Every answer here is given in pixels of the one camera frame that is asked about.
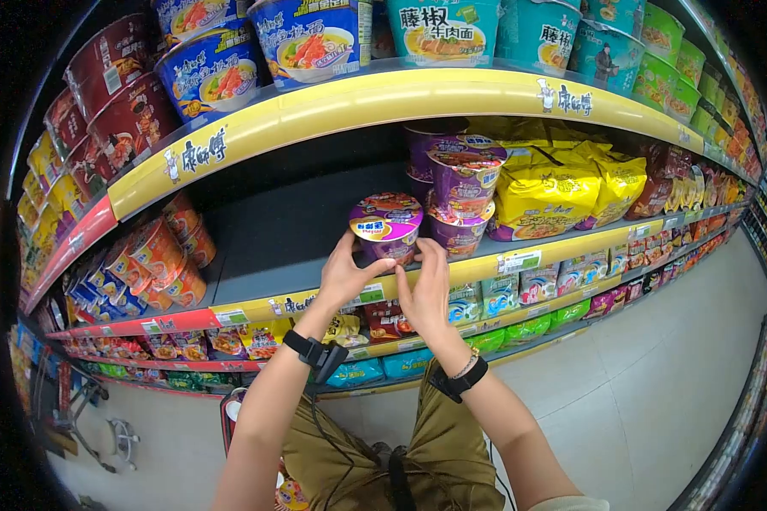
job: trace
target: blue instant noodle cup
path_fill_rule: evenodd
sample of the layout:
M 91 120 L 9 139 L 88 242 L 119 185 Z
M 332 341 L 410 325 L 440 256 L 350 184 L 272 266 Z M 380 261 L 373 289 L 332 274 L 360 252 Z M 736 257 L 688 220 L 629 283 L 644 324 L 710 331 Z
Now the blue instant noodle cup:
M 371 0 L 260 0 L 247 14 L 280 91 L 369 66 Z
M 409 66 L 489 67 L 500 0 L 387 0 L 398 56 Z
M 245 20 L 233 20 L 175 46 L 154 71 L 184 123 L 244 108 L 258 93 L 261 54 Z

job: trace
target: supermarket aisle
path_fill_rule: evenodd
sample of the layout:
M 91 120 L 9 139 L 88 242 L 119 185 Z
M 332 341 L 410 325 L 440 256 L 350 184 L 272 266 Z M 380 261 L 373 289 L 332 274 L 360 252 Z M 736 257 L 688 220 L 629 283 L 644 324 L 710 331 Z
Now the supermarket aisle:
M 585 494 L 608 499 L 613 509 L 662 511 L 726 425 L 766 310 L 767 283 L 738 231 L 654 297 L 495 371 L 540 421 Z M 98 447 L 96 439 L 108 436 L 103 418 L 131 422 L 143 438 L 139 470 L 111 475 L 85 454 L 68 462 L 50 456 L 65 484 L 111 510 L 205 508 L 224 462 L 217 403 L 110 390 L 111 399 L 83 414 L 80 427 Z M 322 406 L 369 443 L 406 444 L 417 390 Z

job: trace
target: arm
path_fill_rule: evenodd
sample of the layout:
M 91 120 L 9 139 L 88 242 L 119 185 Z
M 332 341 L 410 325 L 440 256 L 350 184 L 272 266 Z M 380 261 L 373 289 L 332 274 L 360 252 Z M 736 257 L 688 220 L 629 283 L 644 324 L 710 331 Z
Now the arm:
M 409 291 L 403 268 L 396 268 L 401 309 L 451 377 L 469 362 L 471 348 L 448 322 L 446 251 L 433 240 L 419 239 L 418 246 L 423 266 L 414 291 Z M 531 412 L 491 371 L 461 397 L 500 452 L 518 509 L 554 497 L 582 495 L 557 462 Z
M 348 230 L 329 255 L 318 296 L 293 328 L 299 335 L 322 340 L 337 310 L 357 297 L 366 282 L 395 266 L 394 259 L 379 259 L 359 269 L 352 260 L 354 239 Z M 212 509 L 272 509 L 281 447 L 309 373 L 298 353 L 282 345 L 250 385 Z

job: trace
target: leg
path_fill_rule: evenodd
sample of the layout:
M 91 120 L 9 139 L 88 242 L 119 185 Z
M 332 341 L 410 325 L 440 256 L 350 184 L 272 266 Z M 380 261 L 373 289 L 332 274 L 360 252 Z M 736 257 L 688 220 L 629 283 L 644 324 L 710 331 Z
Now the leg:
M 315 511 L 326 503 L 329 493 L 351 464 L 321 435 L 312 420 L 311 404 L 309 397 L 302 396 L 287 432 L 283 455 L 289 475 L 301 486 L 304 496 L 310 500 L 310 509 Z M 318 408 L 316 414 L 324 433 L 355 463 L 355 468 L 335 491 L 329 503 L 332 508 L 341 495 L 380 473 L 373 461 L 375 455 L 363 441 L 343 431 Z

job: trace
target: orange instant noodle cup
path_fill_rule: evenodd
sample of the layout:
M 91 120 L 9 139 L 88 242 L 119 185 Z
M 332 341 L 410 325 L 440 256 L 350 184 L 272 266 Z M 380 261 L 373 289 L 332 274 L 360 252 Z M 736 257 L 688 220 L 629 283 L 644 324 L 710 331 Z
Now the orange instant noodle cup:
M 176 278 L 183 256 L 182 247 L 162 217 L 136 232 L 127 255 L 150 271 L 156 281 Z
M 182 251 L 190 258 L 197 268 L 204 268 L 216 256 L 216 246 L 210 239 L 205 224 L 201 221 L 190 233 L 190 236 L 182 242 Z
M 138 288 L 131 288 L 131 293 L 140 299 L 148 302 L 149 307 L 159 311 L 167 311 L 172 305 L 173 300 L 166 293 L 156 291 L 153 288 L 153 280 L 148 276 Z
M 176 235 L 176 239 L 180 241 L 187 240 L 196 227 L 202 223 L 201 217 L 195 212 L 193 205 L 190 204 L 190 200 L 183 191 L 177 193 L 176 197 L 167 203 L 167 206 L 162 209 L 162 214 L 167 221 L 167 226 Z
M 174 303 L 181 307 L 195 307 L 205 297 L 208 285 L 202 280 L 193 261 L 185 257 L 176 278 L 154 281 L 153 288 L 156 291 L 166 293 Z

